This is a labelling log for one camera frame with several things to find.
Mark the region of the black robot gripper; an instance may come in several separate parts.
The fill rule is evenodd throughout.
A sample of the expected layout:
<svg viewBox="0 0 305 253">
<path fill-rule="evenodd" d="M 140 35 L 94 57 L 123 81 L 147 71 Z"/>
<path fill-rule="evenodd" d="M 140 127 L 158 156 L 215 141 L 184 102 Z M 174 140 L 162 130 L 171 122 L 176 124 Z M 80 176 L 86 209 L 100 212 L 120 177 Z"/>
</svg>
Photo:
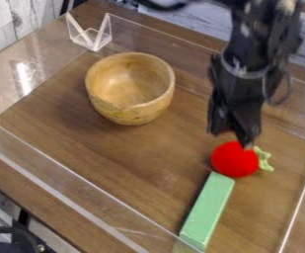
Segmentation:
<svg viewBox="0 0 305 253">
<path fill-rule="evenodd" d="M 283 72 L 269 68 L 237 74 L 222 55 L 211 56 L 213 95 L 207 110 L 207 131 L 218 135 L 231 129 L 242 147 L 261 134 L 261 107 L 270 103 Z"/>
</svg>

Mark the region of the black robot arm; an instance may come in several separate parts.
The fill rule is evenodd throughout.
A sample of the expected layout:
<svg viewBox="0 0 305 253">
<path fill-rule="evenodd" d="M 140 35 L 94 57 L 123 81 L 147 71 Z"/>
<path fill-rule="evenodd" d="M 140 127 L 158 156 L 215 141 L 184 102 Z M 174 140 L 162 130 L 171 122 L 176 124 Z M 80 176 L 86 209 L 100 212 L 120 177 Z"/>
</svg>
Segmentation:
<svg viewBox="0 0 305 253">
<path fill-rule="evenodd" d="M 223 51 L 210 57 L 213 83 L 207 131 L 235 134 L 241 146 L 261 134 L 261 108 L 289 98 L 274 93 L 291 83 L 289 57 L 302 44 L 302 0 L 214 0 L 231 13 L 233 29 Z"/>
</svg>

